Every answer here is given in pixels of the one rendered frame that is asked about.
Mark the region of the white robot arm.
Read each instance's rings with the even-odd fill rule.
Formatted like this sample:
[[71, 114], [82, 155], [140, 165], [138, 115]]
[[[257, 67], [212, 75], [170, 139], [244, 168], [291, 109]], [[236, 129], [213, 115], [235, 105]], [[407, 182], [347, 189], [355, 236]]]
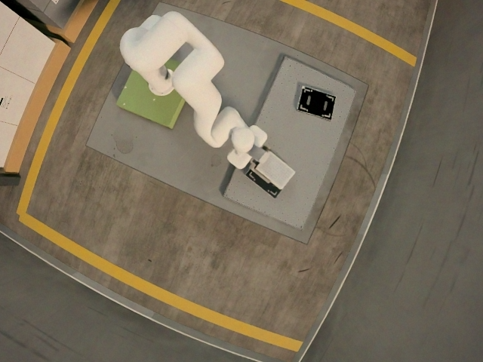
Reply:
[[[172, 72], [164, 64], [185, 42], [194, 50]], [[163, 17], [152, 15], [140, 27], [129, 29], [122, 36], [120, 51], [128, 66], [145, 78], [154, 94], [163, 96], [175, 89], [181, 95], [194, 109], [196, 133], [208, 145], [218, 148], [232, 134], [232, 146], [237, 152], [248, 154], [260, 164], [269, 157], [267, 147], [254, 145], [253, 131], [234, 108], [226, 107], [217, 116], [221, 95], [211, 79], [223, 68], [223, 58], [183, 15], [175, 11]]]

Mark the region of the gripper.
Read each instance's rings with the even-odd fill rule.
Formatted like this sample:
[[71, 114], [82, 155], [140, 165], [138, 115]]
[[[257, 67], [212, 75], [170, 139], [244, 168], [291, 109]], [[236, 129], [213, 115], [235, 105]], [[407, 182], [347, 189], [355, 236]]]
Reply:
[[[254, 133], [254, 145], [255, 146], [258, 146], [260, 148], [262, 148], [262, 145], [263, 143], [266, 141], [266, 134], [261, 130], [259, 129], [257, 126], [251, 126], [249, 127], [253, 133]], [[273, 153], [275, 156], [277, 156], [282, 162], [286, 162], [285, 159], [283, 159], [280, 155], [278, 155], [276, 152], [274, 152], [270, 146], [266, 145], [266, 147], [269, 148], [269, 151], [271, 153]], [[250, 162], [251, 165], [250, 165], [250, 169], [255, 172], [256, 175], [258, 175], [260, 178], [262, 178], [264, 181], [266, 181], [268, 184], [271, 182], [269, 179], [267, 179], [263, 174], [260, 174], [258, 173], [254, 167], [256, 166], [252, 161], [254, 160], [251, 156], [249, 156], [248, 154], [246, 153], [240, 153], [240, 152], [237, 152], [236, 150], [234, 150], [234, 148], [232, 148], [232, 150], [229, 152], [229, 154], [227, 155], [227, 159], [228, 161], [233, 164], [235, 167], [237, 167], [238, 169], [242, 169], [245, 167], [245, 165]]]

